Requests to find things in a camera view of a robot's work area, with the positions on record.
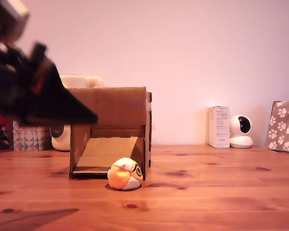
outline tissue box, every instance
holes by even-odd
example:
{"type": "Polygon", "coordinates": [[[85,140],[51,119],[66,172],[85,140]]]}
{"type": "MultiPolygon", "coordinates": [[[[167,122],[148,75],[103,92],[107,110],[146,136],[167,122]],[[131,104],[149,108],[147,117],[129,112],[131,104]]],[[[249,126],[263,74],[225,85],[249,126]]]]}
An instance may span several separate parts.
{"type": "Polygon", "coordinates": [[[14,151],[42,151],[52,147],[49,127],[19,127],[13,121],[14,151]]]}

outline cardboard box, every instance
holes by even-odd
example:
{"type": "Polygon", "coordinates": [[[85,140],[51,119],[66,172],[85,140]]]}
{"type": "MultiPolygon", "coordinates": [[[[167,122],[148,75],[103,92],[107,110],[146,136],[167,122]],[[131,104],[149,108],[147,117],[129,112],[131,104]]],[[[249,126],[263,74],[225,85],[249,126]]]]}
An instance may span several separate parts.
{"type": "Polygon", "coordinates": [[[209,108],[209,145],[230,148],[229,107],[209,108]]]}
{"type": "Polygon", "coordinates": [[[70,178],[107,176],[122,157],[134,159],[144,180],[150,163],[150,93],[142,88],[69,89],[95,112],[97,124],[71,126],[70,178]]]}
{"type": "Polygon", "coordinates": [[[19,127],[13,121],[14,151],[43,151],[52,148],[49,127],[19,127]]]}

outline white security camera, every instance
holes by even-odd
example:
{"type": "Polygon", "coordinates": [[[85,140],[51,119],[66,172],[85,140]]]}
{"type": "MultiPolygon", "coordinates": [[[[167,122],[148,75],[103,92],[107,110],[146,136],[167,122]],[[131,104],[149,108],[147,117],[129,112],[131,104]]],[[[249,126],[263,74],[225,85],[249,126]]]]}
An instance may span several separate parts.
{"type": "Polygon", "coordinates": [[[236,115],[231,118],[230,128],[230,147],[251,148],[253,145],[251,137],[247,134],[251,131],[251,120],[244,115],[236,115]]]}

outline orange plush toy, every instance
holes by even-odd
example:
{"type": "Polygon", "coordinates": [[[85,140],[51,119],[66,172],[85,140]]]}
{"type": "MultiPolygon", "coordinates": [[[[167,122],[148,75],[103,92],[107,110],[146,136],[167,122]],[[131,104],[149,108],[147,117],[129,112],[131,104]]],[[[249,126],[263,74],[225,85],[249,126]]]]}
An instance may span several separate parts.
{"type": "Polygon", "coordinates": [[[137,189],[143,182],[143,175],[136,161],[124,157],[117,160],[108,170],[109,186],[114,189],[137,189]]]}

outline white box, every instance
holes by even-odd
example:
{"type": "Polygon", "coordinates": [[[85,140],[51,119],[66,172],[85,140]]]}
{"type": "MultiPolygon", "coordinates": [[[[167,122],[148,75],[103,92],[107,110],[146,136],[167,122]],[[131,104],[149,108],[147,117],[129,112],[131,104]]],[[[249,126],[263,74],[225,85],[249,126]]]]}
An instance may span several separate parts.
{"type": "Polygon", "coordinates": [[[209,145],[230,148],[229,107],[209,108],[209,145]]]}

